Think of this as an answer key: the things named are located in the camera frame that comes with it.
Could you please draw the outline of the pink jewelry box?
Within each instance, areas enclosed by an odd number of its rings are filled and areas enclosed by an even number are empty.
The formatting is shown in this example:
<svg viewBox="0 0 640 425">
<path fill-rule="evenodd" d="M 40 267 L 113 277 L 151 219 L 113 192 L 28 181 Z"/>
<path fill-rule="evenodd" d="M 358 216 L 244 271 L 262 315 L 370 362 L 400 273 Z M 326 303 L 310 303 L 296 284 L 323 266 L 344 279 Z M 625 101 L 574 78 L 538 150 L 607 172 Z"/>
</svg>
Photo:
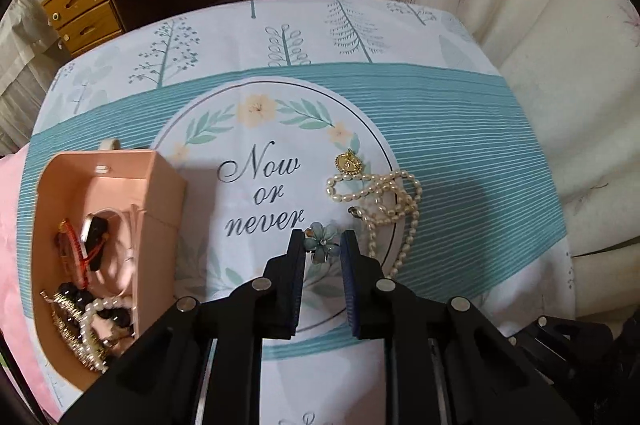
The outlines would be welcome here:
<svg viewBox="0 0 640 425">
<path fill-rule="evenodd" d="M 186 182 L 151 150 L 55 155 L 37 184 L 32 296 L 53 370 L 87 389 L 174 301 Z"/>
</svg>

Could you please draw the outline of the long pearl necklace gold pendant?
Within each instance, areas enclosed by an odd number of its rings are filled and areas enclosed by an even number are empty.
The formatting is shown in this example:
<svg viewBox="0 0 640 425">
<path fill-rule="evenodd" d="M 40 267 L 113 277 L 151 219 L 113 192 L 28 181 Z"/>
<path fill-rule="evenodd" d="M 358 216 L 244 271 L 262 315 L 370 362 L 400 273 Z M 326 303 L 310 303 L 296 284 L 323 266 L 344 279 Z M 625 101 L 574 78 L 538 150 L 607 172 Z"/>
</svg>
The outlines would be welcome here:
<svg viewBox="0 0 640 425">
<path fill-rule="evenodd" d="M 418 234 L 421 182 L 405 169 L 392 169 L 385 174 L 367 172 L 351 148 L 335 157 L 335 167 L 337 173 L 326 180 L 326 195 L 335 203 L 347 204 L 349 214 L 363 223 L 368 257 L 378 257 L 378 231 L 397 223 L 404 225 L 393 264 L 383 268 L 386 278 L 395 280 Z"/>
</svg>

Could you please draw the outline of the pink blanket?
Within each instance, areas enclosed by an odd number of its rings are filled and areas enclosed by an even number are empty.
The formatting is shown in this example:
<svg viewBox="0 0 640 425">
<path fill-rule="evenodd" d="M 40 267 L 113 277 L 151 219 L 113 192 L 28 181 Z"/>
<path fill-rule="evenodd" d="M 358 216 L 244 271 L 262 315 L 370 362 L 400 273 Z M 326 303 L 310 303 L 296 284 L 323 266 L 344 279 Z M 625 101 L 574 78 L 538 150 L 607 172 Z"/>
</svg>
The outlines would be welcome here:
<svg viewBox="0 0 640 425">
<path fill-rule="evenodd" d="M 40 407 L 56 421 L 61 409 L 42 374 L 29 338 L 18 284 L 16 258 L 17 204 L 28 146 L 1 159 L 0 275 L 1 330 L 18 367 Z"/>
</svg>

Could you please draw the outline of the teal flower hair clip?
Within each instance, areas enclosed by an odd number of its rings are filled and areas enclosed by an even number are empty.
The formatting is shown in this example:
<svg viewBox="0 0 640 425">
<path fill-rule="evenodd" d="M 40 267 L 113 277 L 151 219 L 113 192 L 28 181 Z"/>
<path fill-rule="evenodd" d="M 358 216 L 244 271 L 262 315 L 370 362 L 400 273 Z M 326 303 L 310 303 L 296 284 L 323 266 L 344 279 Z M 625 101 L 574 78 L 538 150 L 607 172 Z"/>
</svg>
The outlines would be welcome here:
<svg viewBox="0 0 640 425">
<path fill-rule="evenodd" d="M 305 230 L 304 249 L 310 255 L 312 263 L 333 263 L 340 255 L 340 235 L 337 226 L 315 221 Z"/>
</svg>

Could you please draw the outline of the pink watch band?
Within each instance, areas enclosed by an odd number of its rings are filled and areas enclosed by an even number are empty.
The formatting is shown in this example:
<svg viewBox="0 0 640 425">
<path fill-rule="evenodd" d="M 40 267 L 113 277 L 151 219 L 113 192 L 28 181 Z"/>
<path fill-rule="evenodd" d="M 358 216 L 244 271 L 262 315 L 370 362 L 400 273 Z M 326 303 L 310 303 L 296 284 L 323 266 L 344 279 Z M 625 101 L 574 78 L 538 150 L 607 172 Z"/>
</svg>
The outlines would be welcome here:
<svg viewBox="0 0 640 425">
<path fill-rule="evenodd" d="M 137 272 L 137 207 L 102 208 L 81 225 L 89 289 L 100 296 L 131 296 Z"/>
</svg>

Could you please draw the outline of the teal white printed tablecloth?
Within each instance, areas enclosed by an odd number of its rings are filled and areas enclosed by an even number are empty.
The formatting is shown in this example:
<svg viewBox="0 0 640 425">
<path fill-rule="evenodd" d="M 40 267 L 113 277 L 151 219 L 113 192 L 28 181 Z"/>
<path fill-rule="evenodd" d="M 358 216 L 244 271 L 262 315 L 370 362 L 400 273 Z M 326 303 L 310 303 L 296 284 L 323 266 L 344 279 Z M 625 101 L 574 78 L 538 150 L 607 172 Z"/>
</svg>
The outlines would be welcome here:
<svg viewBox="0 0 640 425">
<path fill-rule="evenodd" d="M 17 263 L 34 313 L 36 184 L 50 158 L 108 138 L 186 178 L 175 293 L 200 301 L 256 277 L 295 229 L 355 226 L 326 196 L 335 157 L 422 183 L 399 278 L 472 299 L 511 334 L 575 313 L 547 159 L 498 70 L 451 14 L 385 0 L 252 0 L 121 36 L 65 65 L 23 174 Z"/>
</svg>

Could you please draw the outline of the grey white bedding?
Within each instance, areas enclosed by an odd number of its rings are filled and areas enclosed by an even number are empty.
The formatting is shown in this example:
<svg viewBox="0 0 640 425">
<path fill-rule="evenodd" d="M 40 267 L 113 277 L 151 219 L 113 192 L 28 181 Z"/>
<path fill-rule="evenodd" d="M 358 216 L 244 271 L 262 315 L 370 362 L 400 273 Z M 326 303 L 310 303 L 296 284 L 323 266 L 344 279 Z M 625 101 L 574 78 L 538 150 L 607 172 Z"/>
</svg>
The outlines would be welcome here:
<svg viewBox="0 0 640 425">
<path fill-rule="evenodd" d="M 68 53 L 42 0 L 12 0 L 1 19 L 1 153 L 29 141 L 44 97 Z"/>
</svg>

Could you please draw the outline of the gold hair comb crown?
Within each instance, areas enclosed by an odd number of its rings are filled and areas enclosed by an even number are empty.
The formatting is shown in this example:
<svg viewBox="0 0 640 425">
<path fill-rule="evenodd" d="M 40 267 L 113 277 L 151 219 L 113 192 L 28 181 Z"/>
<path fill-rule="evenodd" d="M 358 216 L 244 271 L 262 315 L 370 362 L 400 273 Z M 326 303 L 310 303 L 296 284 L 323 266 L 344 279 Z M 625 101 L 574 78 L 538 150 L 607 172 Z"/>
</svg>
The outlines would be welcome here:
<svg viewBox="0 0 640 425">
<path fill-rule="evenodd" d="M 93 296 L 72 283 L 61 284 L 53 294 L 41 291 L 40 296 L 49 305 L 52 323 L 67 348 L 86 369 L 99 372 L 98 361 L 105 359 L 104 350 L 99 347 L 97 353 L 90 353 L 80 329 L 85 305 L 93 301 Z"/>
</svg>

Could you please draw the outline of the white floral curtain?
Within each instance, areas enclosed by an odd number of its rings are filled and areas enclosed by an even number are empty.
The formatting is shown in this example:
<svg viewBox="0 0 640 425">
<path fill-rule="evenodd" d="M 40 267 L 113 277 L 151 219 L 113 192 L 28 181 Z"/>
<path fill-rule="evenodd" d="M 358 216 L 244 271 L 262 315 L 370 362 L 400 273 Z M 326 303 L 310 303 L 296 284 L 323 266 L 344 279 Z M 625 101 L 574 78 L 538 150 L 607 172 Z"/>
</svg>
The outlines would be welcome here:
<svg viewBox="0 0 640 425">
<path fill-rule="evenodd" d="M 577 313 L 639 304 L 639 13 L 630 0 L 404 0 L 453 13 L 524 108 L 558 189 Z"/>
</svg>

